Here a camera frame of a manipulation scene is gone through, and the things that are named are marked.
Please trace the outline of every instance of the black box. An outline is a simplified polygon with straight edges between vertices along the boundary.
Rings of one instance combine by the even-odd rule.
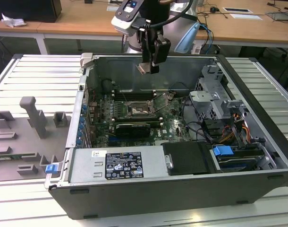
[[[0,0],[0,19],[55,22],[61,10],[60,0]]]

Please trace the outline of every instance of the warning label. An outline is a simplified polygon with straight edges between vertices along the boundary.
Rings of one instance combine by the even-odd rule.
[[[108,153],[105,164],[107,180],[144,177],[141,152]]]

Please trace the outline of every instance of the motherboard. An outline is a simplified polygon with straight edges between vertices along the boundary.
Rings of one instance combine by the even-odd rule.
[[[148,100],[139,94],[120,95],[97,95],[89,103],[93,148],[191,140],[181,116],[181,97],[169,92],[145,96]]]

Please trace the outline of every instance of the blue plastic clip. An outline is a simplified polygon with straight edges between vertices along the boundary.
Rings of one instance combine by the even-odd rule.
[[[58,164],[49,164],[45,168],[46,174],[57,174]]]
[[[230,146],[216,146],[212,149],[215,156],[218,155],[234,155]]]

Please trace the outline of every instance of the green circuit board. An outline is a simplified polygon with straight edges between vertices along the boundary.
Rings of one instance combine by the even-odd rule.
[[[190,141],[188,131],[183,124],[182,117],[180,116],[181,110],[181,98],[173,98],[163,102],[163,94],[158,94],[157,109],[154,113],[147,113],[145,106],[138,108],[145,104],[145,102],[139,101],[114,101],[111,96],[101,96],[96,99],[96,107],[91,113],[91,134],[92,134],[92,147],[132,147],[132,146],[153,146],[160,145],[164,142],[180,142]],[[153,124],[149,120],[145,121],[151,124],[150,135],[145,138],[137,139],[118,139],[114,132],[110,129],[118,124],[112,121],[112,118],[128,117],[129,113],[135,113],[135,117],[142,116],[157,116],[162,118],[162,124],[158,127],[153,127]]]

